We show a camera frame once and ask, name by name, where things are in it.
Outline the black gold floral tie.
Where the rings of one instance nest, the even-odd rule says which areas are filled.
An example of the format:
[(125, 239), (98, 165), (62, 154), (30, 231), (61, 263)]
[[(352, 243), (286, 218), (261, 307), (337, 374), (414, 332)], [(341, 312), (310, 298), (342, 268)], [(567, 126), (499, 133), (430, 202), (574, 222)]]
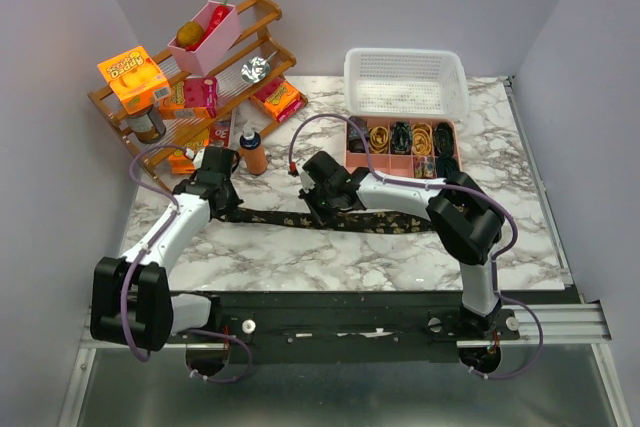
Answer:
[(286, 211), (260, 211), (237, 208), (215, 217), (227, 223), (263, 224), (350, 233), (401, 235), (434, 232), (429, 220), (395, 211), (339, 212), (325, 221), (316, 220), (310, 213)]

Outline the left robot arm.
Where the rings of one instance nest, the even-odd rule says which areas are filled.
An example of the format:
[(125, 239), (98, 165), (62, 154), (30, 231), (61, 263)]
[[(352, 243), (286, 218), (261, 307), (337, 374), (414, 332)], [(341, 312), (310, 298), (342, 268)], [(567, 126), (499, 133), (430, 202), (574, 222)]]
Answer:
[(188, 330), (201, 342), (220, 334), (222, 319), (212, 300), (173, 294), (169, 273), (196, 234), (241, 204), (231, 183), (239, 160), (239, 153), (229, 148), (200, 150), (191, 176), (170, 193), (159, 191), (169, 204), (151, 229), (125, 253), (97, 263), (91, 299), (93, 339), (125, 345), (146, 362), (175, 334)]

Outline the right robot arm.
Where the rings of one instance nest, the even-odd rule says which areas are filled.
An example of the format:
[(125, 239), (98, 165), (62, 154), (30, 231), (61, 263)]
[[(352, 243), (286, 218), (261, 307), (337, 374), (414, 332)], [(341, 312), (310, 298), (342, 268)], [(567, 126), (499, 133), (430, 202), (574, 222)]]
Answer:
[(470, 176), (455, 172), (447, 178), (420, 180), (371, 167), (349, 171), (324, 151), (300, 168), (291, 163), (289, 174), (300, 179), (299, 197), (321, 223), (340, 212), (366, 210), (399, 212), (428, 221), (460, 266), (462, 331), (480, 339), (494, 330), (501, 301), (492, 264), (503, 225), (512, 218)]

